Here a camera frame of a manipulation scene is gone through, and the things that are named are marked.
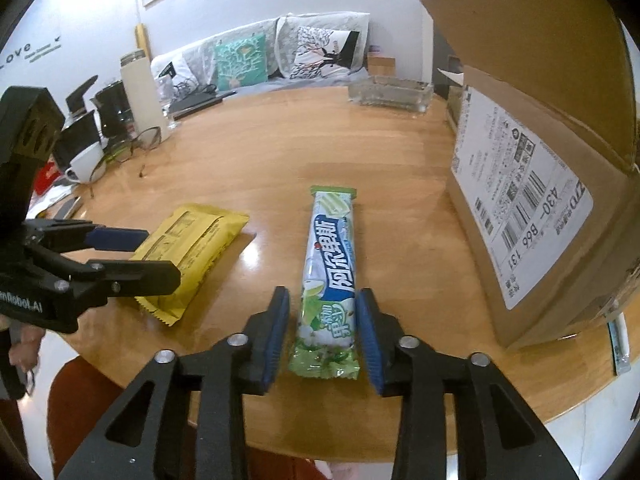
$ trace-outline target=green wrapper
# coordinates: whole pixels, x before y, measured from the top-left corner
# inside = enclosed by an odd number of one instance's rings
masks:
[[[315,197],[306,244],[302,302],[289,370],[303,377],[356,379],[353,347],[356,190],[313,186]]]

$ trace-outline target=person's hand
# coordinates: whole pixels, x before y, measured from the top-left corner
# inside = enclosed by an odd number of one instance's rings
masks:
[[[11,326],[11,320],[0,314],[0,331],[7,330]]]
[[[24,373],[33,370],[38,364],[38,352],[46,330],[33,325],[23,325],[20,329],[20,342],[11,346],[9,362]]]

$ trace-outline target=blue gripper pad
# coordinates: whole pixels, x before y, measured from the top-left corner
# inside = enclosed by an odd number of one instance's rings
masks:
[[[265,392],[275,380],[280,363],[280,351],[289,322],[289,291],[283,286],[278,286],[273,293],[271,303],[269,310],[273,316],[273,325],[264,349],[265,366],[262,375],[262,387]]]
[[[372,302],[370,298],[372,298],[372,294],[368,290],[361,290],[356,296],[356,329],[360,343],[360,354],[364,356],[364,361],[367,364],[369,382],[376,389],[376,393],[382,395],[385,388],[385,367],[374,321],[374,316],[380,315],[380,311],[377,310],[375,300]]]
[[[86,234],[84,242],[98,251],[135,251],[149,236],[144,229],[96,227]]]

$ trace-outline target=yellow snack package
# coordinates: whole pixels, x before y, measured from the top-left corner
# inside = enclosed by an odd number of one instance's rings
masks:
[[[131,257],[132,260],[170,260],[180,269],[180,286],[168,296],[136,300],[160,321],[169,326],[174,324],[196,295],[209,267],[248,221],[248,215],[208,205],[180,206]]]

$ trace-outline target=floor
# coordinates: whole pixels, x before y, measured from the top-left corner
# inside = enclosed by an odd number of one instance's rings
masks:
[[[42,342],[34,394],[18,403],[31,466],[44,480],[53,478],[46,435],[47,396],[60,368],[77,355],[59,335],[48,332]],[[547,425],[580,480],[598,480],[624,446],[635,427],[629,416],[638,392],[640,361],[599,394]],[[359,464],[356,469],[352,480],[388,480],[392,464]],[[447,480],[457,478],[453,456],[447,463]]]

